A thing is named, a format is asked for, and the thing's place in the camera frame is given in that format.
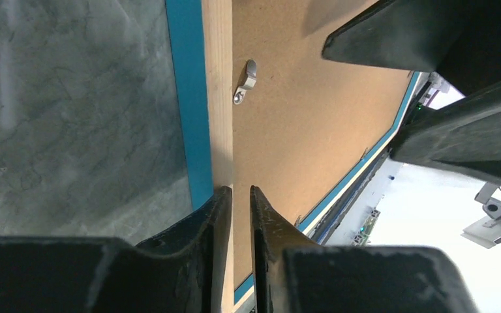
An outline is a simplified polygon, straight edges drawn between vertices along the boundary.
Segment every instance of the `blue tape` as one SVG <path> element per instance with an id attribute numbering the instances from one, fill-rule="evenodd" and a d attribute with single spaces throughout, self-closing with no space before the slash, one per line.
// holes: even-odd
<path id="1" fill-rule="evenodd" d="M 399 108 L 399 111 L 397 112 L 397 116 L 393 122 L 393 126 L 385 133 L 383 137 L 374 145 L 372 149 L 364 156 L 362 160 L 360 160 L 353 168 L 346 174 L 343 179 L 331 190 L 331 192 L 308 214 L 308 216 L 302 221 L 302 223 L 297 227 L 298 230 L 304 231 L 312 221 L 320 215 L 320 213 L 329 205 L 331 201 L 337 197 L 337 194 L 350 182 L 354 176 L 366 165 L 366 163 L 369 162 L 371 158 L 381 149 L 383 144 L 393 135 L 394 132 L 397 131 L 399 127 L 399 121 L 401 120 L 402 116 L 404 115 L 406 111 L 406 107 L 408 105 L 408 101 L 410 101 L 410 98 L 412 97 L 412 92 L 414 91 L 414 86 L 416 85 L 416 82 L 418 81 L 419 78 L 419 73 L 415 72 L 414 75 L 412 75 L 412 79 L 410 80 L 410 83 L 408 84 L 408 88 L 406 89 L 406 93 L 404 94 L 404 98 L 401 103 L 401 107 Z M 241 298 L 244 296 L 245 293 L 254 285 L 252 275 L 249 276 L 245 281 L 235 290 L 234 294 L 234 300 L 235 303 L 239 302 Z"/>
<path id="2" fill-rule="evenodd" d="M 166 0 L 177 102 L 193 210 L 212 196 L 201 0 Z"/>

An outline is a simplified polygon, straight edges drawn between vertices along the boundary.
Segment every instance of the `metal bracket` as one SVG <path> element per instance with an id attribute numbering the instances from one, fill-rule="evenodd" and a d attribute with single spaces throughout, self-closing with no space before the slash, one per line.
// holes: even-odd
<path id="1" fill-rule="evenodd" d="M 241 104 L 245 98 L 247 91 L 251 90 L 256 84 L 256 62 L 250 59 L 247 61 L 247 77 L 243 82 L 243 85 L 237 86 L 234 94 L 234 104 Z"/>

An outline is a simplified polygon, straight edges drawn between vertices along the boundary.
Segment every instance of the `gray marble surface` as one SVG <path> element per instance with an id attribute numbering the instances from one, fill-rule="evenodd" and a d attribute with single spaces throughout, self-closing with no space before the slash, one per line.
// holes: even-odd
<path id="1" fill-rule="evenodd" d="M 190 210 L 164 0 L 0 0 L 0 234 L 135 243 Z"/>

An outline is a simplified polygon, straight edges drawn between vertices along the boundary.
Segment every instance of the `white wall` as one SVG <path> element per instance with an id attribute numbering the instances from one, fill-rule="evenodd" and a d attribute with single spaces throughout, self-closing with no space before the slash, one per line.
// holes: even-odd
<path id="1" fill-rule="evenodd" d="M 460 236 L 485 214 L 474 201 L 483 184 L 455 173 L 404 166 L 378 206 L 381 215 L 371 241 L 443 250 L 460 269 L 479 311 L 501 313 L 501 245 L 487 250 Z"/>
<path id="2" fill-rule="evenodd" d="M 347 208 L 348 211 L 343 220 L 336 226 L 335 231 L 324 245 L 350 245 L 354 240 L 354 235 L 364 226 L 364 221 L 366 221 L 372 209 L 378 206 L 387 190 L 387 186 L 392 183 L 389 176 L 396 177 L 401 168 L 402 163 L 384 160 L 355 202 Z"/>

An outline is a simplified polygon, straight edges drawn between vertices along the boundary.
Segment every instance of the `wooden board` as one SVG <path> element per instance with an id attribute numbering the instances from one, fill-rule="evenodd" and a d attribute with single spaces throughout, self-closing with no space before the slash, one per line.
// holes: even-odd
<path id="1" fill-rule="evenodd" d="M 233 113 L 232 113 L 232 0 L 202 0 L 204 32 L 204 57 L 210 148 L 212 159 L 212 183 L 233 187 Z M 215 272 L 223 284 L 214 284 L 211 311 L 231 312 L 234 305 L 234 242 L 233 215 L 228 230 L 227 257 L 215 253 Z M 216 265 L 225 262 L 225 267 Z"/>
<path id="2" fill-rule="evenodd" d="M 233 84 L 247 59 L 257 83 L 233 108 L 234 283 L 252 271 L 249 188 L 290 222 L 311 209 L 390 128 L 407 71 L 322 60 L 325 38 L 363 0 L 233 0 Z"/>

